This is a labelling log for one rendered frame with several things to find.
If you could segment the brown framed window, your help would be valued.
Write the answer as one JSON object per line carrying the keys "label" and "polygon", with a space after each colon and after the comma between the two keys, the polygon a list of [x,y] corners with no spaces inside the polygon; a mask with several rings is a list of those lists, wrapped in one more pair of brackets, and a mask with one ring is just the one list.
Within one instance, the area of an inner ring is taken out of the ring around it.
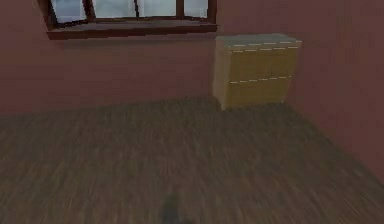
{"label": "brown framed window", "polygon": [[51,40],[211,33],[218,0],[35,0]]}

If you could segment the yellow wooden chest of drawers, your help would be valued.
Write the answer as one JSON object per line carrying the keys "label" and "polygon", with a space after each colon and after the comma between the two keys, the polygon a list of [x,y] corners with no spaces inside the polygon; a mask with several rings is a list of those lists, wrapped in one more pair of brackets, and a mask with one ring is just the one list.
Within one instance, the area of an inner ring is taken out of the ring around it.
{"label": "yellow wooden chest of drawers", "polygon": [[281,33],[217,36],[212,95],[221,109],[283,103],[301,46]]}

